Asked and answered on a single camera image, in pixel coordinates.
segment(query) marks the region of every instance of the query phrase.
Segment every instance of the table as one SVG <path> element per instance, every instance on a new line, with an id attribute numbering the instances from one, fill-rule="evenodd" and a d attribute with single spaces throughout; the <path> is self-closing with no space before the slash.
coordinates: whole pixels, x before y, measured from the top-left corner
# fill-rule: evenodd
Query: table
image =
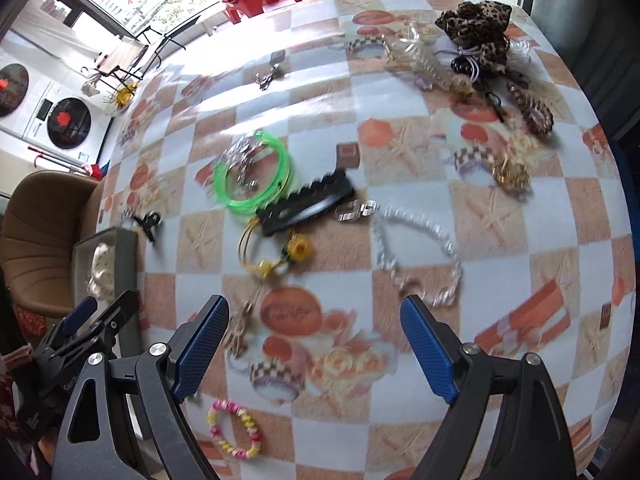
<path id="1" fill-rule="evenodd" d="M 425 214 L 453 236 L 462 288 L 452 308 L 434 314 L 487 352 L 543 358 L 580 471 L 620 390 L 636 288 L 625 196 L 590 104 L 519 8 L 508 35 L 532 46 L 531 87 L 556 119 L 550 145 L 523 133 L 504 92 L 513 129 L 482 102 L 421 92 L 380 50 L 347 53 L 339 37 L 389 34 L 417 18 L 436 39 L 440 11 L 462 1 L 313 0 L 190 47 L 179 63 L 147 77 L 127 111 L 97 228 L 119 224 L 126 208 L 162 213 L 158 243 L 140 237 L 138 281 L 146 343 L 167 341 L 211 294 L 223 294 L 236 311 L 257 288 L 236 257 L 247 218 L 218 204 L 211 187 L 212 164 L 234 136 L 263 128 L 280 137 L 295 168 L 292 189 L 333 171 L 338 153 L 361 195 Z M 262 92 L 255 74 L 267 72 L 279 49 L 286 76 Z M 492 187 L 481 171 L 456 173 L 453 152 L 473 143 L 526 161 L 528 201 Z M 265 156 L 256 171 L 273 163 Z M 247 352 L 228 361 L 216 353 L 198 395 L 185 403 L 187 420 L 222 478 L 407 478 L 446 404 L 431 393 L 404 338 L 398 294 L 376 265 L 369 225 L 322 218 L 301 231 L 315 257 L 261 291 Z M 401 265 L 429 290 L 447 285 L 449 263 L 427 235 L 401 226 L 387 235 Z M 252 258 L 279 249 L 260 240 Z M 251 369 L 279 375 L 259 381 Z M 264 455 L 239 463 L 210 443 L 205 417 L 215 397 L 251 411 Z M 466 478 L 482 467 L 498 408 L 492 398 Z M 240 426 L 223 429 L 246 445 Z"/>

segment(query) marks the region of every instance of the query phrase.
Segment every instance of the silver bolt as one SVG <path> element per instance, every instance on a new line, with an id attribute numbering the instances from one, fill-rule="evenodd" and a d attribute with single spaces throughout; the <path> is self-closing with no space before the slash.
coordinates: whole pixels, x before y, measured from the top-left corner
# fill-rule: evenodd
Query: silver bolt
<path id="1" fill-rule="evenodd" d="M 540 356 L 538 354 L 534 354 L 533 352 L 528 353 L 525 357 L 525 360 L 527 361 L 527 363 L 534 366 L 538 366 L 542 362 Z"/>
<path id="2" fill-rule="evenodd" d="M 89 364 L 91 366 L 93 365 L 97 365 L 98 363 L 102 362 L 102 354 L 100 352 L 96 352 L 95 354 L 91 354 L 89 356 Z"/>
<path id="3" fill-rule="evenodd" d="M 480 353 L 480 347 L 475 343 L 464 343 L 462 345 L 462 351 L 468 355 L 478 355 Z"/>
<path id="4" fill-rule="evenodd" d="M 149 353 L 151 355 L 159 356 L 166 352 L 166 345 L 164 343 L 155 343 L 151 345 Z"/>

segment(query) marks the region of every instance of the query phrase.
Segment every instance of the green bracelet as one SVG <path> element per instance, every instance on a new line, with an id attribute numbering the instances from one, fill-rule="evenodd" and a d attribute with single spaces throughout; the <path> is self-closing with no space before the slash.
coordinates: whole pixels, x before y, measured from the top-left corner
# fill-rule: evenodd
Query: green bracelet
<path id="1" fill-rule="evenodd" d="M 264 146 L 269 146 L 278 154 L 278 169 L 266 189 L 260 194 L 247 200 L 234 200 L 226 191 L 226 176 L 229 173 L 229 166 L 226 162 L 219 160 L 213 173 L 213 189 L 218 196 L 218 200 L 226 205 L 231 211 L 240 214 L 252 214 L 261 206 L 267 205 L 277 199 L 285 189 L 291 172 L 291 161 L 287 147 L 276 137 L 265 132 L 257 131 L 255 138 L 260 140 Z"/>

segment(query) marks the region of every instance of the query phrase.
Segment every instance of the pink and yellow beaded bracelet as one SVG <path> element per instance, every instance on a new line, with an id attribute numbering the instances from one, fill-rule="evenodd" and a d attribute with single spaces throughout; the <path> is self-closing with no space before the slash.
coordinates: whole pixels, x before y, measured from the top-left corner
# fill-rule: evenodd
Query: pink and yellow beaded bracelet
<path id="1" fill-rule="evenodd" d="M 235 447 L 223 438 L 222 431 L 217 424 L 218 412 L 230 412 L 240 418 L 246 428 L 246 432 L 249 434 L 249 438 L 251 439 L 251 447 L 248 450 Z M 247 413 L 247 410 L 235 402 L 229 402 L 228 400 L 221 399 L 214 400 L 211 408 L 209 409 L 209 413 L 207 413 L 207 423 L 209 424 L 209 432 L 211 433 L 214 442 L 220 446 L 222 451 L 241 459 L 253 458 L 260 454 L 262 440 L 260 437 L 260 431 L 258 431 L 255 421 L 252 419 L 251 415 Z"/>

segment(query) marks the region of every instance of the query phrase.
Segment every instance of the brown chair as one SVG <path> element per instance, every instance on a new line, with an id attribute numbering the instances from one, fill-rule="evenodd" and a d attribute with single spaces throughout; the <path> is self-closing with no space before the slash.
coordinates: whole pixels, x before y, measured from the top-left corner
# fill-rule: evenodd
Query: brown chair
<path id="1" fill-rule="evenodd" d="M 95 233 L 103 183 L 39 171 L 15 188 L 0 231 L 0 263 L 15 306 L 53 318 L 73 309 L 72 249 Z"/>

